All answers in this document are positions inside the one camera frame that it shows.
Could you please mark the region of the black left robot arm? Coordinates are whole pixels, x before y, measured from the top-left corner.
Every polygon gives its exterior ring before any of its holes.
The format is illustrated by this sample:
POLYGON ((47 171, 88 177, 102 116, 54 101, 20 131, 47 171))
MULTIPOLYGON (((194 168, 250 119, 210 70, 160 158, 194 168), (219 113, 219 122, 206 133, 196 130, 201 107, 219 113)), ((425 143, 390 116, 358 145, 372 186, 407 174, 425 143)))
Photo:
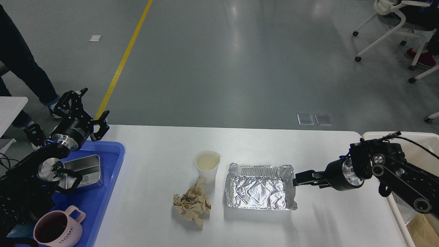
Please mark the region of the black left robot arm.
POLYGON ((38 243, 26 237, 8 238, 16 225, 25 225, 39 219, 55 206, 54 192, 71 193, 83 176, 65 168, 61 162, 72 151, 83 147, 87 139, 96 142, 109 130, 104 111, 93 119, 83 108, 82 97, 88 88, 65 92, 55 105, 55 113, 62 121, 54 128, 46 144, 30 153, 1 177, 1 246, 15 247, 25 244, 37 247, 38 243))

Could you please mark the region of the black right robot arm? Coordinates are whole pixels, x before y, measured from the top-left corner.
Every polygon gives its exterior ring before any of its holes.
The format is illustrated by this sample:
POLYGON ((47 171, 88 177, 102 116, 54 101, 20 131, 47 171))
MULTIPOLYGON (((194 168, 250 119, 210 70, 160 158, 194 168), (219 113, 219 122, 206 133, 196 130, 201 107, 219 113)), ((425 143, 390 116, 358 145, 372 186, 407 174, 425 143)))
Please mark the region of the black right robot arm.
POLYGON ((293 185, 346 191, 359 189, 365 180, 375 177, 380 183, 378 192, 382 197, 393 192, 416 212, 438 218, 438 176, 409 163, 401 144, 391 142, 392 139, 405 140, 438 158, 423 145, 397 131, 379 139, 361 138, 350 144, 348 153, 330 162, 324 171, 307 170, 295 174, 293 185))

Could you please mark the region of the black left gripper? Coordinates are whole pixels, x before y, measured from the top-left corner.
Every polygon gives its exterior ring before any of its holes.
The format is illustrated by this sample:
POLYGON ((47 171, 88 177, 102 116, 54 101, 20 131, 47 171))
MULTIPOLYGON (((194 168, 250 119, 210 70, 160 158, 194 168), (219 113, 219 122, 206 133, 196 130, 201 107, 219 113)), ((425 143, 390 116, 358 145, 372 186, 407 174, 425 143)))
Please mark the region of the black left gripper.
POLYGON ((94 120, 84 110, 82 97, 87 91, 88 88, 83 88, 65 92, 53 110, 55 115, 64 119, 52 131, 51 141, 62 144, 71 151, 80 150, 89 136, 92 142, 100 141, 110 129, 106 121, 109 110, 94 120), (92 132, 94 126, 99 127, 97 132, 92 132))

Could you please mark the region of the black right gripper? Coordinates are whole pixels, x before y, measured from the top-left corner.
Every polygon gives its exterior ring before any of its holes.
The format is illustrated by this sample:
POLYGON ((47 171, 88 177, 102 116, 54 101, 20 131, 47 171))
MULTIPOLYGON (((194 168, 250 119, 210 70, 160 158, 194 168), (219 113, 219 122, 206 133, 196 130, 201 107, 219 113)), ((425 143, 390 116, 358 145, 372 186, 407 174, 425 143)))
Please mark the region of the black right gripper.
POLYGON ((327 165, 324 172, 307 170, 295 174, 293 186, 318 186, 320 189, 332 187, 337 191, 359 189, 364 180, 353 171, 350 158, 341 158, 327 165))

